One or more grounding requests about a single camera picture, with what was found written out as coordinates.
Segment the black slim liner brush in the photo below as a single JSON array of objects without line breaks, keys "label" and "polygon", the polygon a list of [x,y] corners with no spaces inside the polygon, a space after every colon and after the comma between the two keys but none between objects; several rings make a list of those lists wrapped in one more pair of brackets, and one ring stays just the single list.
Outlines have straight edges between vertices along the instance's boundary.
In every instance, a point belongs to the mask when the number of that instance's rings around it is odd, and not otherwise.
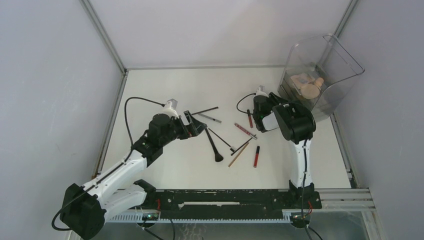
[{"label": "black slim liner brush", "polygon": [[246,144],[248,144],[252,139],[254,139],[253,137],[249,138],[246,142],[244,142],[240,147],[238,147],[233,153],[231,153],[230,155],[233,156],[234,154],[236,154],[239,150],[241,150]]}]

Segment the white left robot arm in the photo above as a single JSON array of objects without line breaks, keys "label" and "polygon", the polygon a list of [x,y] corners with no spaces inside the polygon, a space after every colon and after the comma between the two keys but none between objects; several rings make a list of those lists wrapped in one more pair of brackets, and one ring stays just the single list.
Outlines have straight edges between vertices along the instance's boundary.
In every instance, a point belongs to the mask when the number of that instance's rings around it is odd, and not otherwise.
[{"label": "white left robot arm", "polygon": [[135,141],[127,156],[98,177],[79,186],[70,185],[56,216],[84,240],[96,236],[106,221],[135,206],[153,207],[157,196],[137,183],[119,188],[135,174],[147,169],[174,140],[200,135],[207,124],[186,110],[183,116],[159,113],[152,117],[148,129]]}]

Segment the round beige sponge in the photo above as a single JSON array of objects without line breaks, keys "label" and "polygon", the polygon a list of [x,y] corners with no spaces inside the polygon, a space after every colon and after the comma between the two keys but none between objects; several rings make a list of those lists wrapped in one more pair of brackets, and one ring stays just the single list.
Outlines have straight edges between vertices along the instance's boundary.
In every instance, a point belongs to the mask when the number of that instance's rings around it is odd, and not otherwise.
[{"label": "round beige sponge", "polygon": [[301,86],[300,93],[305,99],[312,100],[320,95],[321,90],[318,86],[307,83]]}]

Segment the clear acrylic makeup organizer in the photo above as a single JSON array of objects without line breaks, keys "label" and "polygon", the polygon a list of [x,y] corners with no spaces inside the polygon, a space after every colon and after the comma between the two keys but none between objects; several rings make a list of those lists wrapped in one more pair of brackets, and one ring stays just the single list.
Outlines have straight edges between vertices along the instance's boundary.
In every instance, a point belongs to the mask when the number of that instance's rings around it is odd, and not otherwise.
[{"label": "clear acrylic makeup organizer", "polygon": [[[278,93],[286,100],[307,107],[318,122],[327,119],[335,111],[364,72],[365,68],[341,45],[335,35],[311,37],[291,47]],[[305,99],[301,95],[301,88],[297,88],[290,79],[301,73],[324,79],[318,97]]]}]

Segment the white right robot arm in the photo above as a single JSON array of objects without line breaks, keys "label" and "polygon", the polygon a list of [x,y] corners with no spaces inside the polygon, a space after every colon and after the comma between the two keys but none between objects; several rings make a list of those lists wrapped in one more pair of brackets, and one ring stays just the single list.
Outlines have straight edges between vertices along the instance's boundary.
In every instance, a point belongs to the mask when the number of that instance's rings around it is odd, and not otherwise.
[{"label": "white right robot arm", "polygon": [[278,129],[290,143],[289,203],[302,208],[315,192],[310,170],[310,147],[317,129],[313,114],[298,102],[260,92],[254,94],[252,116],[258,131]]}]

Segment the beige beauty blender sponge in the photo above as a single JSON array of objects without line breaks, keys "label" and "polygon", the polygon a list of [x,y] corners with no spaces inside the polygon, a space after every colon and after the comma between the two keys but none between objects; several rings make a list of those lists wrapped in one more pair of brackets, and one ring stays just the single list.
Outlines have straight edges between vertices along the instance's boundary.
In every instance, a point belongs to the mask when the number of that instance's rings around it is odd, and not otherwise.
[{"label": "beige beauty blender sponge", "polygon": [[322,77],[315,79],[315,81],[313,82],[313,84],[317,86],[319,89],[322,87],[323,83],[324,83],[324,79]]}]

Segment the large black powder brush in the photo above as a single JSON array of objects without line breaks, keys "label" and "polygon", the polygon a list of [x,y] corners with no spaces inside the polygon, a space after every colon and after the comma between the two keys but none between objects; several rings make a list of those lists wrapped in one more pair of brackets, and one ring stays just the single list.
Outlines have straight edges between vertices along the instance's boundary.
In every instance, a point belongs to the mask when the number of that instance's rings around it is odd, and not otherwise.
[{"label": "large black powder brush", "polygon": [[222,162],[224,160],[224,157],[219,153],[218,149],[216,148],[216,145],[215,145],[215,143],[214,143],[214,141],[213,141],[213,139],[212,139],[212,137],[211,137],[211,135],[209,133],[209,130],[207,128],[205,129],[205,132],[206,132],[206,135],[208,137],[208,140],[209,140],[209,142],[211,144],[212,150],[214,152],[214,160],[215,160],[215,162],[217,162],[217,163]]}]

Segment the red black liquid lipstick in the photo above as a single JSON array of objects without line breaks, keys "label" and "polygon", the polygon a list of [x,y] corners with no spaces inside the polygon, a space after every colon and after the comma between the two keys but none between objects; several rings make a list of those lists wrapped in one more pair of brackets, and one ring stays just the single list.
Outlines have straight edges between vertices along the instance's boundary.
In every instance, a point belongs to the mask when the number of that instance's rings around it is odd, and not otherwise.
[{"label": "red black liquid lipstick", "polygon": [[253,167],[257,168],[258,166],[258,161],[259,161],[259,155],[260,155],[260,149],[261,147],[258,145],[256,147],[256,151],[255,151],[255,158],[254,158],[254,162],[253,162]]}]

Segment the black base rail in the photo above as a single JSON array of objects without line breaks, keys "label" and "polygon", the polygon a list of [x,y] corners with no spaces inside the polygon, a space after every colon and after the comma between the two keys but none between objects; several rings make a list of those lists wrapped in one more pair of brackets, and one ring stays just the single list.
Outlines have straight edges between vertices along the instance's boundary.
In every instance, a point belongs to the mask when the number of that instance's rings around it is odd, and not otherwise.
[{"label": "black base rail", "polygon": [[323,207],[320,194],[287,189],[157,189],[137,210],[173,220],[277,220],[283,211],[307,214]]}]

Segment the checkered eyeliner pencil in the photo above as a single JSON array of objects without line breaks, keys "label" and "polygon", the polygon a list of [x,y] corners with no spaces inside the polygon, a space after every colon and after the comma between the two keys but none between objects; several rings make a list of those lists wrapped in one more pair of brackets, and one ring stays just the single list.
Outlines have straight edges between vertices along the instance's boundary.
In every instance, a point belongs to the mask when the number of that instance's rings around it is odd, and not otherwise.
[{"label": "checkered eyeliner pencil", "polygon": [[214,118],[214,117],[207,116],[207,115],[202,114],[202,113],[198,113],[198,115],[199,115],[199,116],[201,116],[201,117],[203,117],[203,118],[206,118],[206,119],[208,119],[208,120],[214,121],[214,122],[216,122],[216,123],[219,123],[219,124],[221,124],[221,123],[222,123],[222,121],[221,121],[221,120],[218,120],[218,119],[216,119],[216,118]]}]

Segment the gold slim pencil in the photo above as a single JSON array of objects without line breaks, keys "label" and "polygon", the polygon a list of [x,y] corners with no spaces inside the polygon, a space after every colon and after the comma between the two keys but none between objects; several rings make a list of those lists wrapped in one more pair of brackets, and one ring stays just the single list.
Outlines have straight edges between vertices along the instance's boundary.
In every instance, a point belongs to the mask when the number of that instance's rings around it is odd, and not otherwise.
[{"label": "gold slim pencil", "polygon": [[234,157],[234,159],[230,162],[230,164],[228,165],[228,167],[230,168],[235,161],[239,158],[239,156],[243,153],[243,151],[246,149],[246,147],[249,145],[250,143],[247,142],[246,144],[243,145],[243,147],[241,148],[241,150],[238,151],[237,155]]}]

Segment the orange-red lip gloss tube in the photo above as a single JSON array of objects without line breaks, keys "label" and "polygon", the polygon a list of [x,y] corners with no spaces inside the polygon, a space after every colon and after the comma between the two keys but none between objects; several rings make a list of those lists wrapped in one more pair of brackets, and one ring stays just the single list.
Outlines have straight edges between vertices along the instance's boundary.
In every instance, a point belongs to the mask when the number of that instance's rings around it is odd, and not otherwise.
[{"label": "orange-red lip gloss tube", "polygon": [[252,119],[251,111],[249,109],[247,109],[246,112],[247,112],[247,116],[248,116],[249,126],[252,129],[254,127],[254,125],[253,125],[253,119]]}]

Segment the thin black angled brush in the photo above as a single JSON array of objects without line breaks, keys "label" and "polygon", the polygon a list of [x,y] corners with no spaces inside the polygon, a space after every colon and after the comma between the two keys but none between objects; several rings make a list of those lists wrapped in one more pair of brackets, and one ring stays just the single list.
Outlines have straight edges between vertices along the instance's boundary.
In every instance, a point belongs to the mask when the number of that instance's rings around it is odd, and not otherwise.
[{"label": "thin black angled brush", "polygon": [[219,140],[221,140],[225,145],[227,145],[230,149],[230,151],[232,153],[234,153],[236,151],[236,148],[234,146],[232,146],[231,144],[229,144],[227,141],[225,141],[221,136],[219,136],[215,131],[213,131],[212,129],[208,128],[208,130],[210,132],[212,132]]}]

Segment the red glitter lip gloss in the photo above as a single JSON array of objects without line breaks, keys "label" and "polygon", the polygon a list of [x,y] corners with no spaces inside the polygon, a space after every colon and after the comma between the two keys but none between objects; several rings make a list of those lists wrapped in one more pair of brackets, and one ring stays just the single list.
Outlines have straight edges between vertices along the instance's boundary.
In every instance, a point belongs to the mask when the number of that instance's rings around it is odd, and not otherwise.
[{"label": "red glitter lip gloss", "polygon": [[242,127],[241,125],[239,125],[238,123],[234,123],[234,125],[240,129],[242,132],[244,132],[245,134],[247,134],[248,136],[250,136],[251,138],[257,140],[258,138],[256,137],[255,134],[253,134],[252,132],[248,131],[246,128]]}]

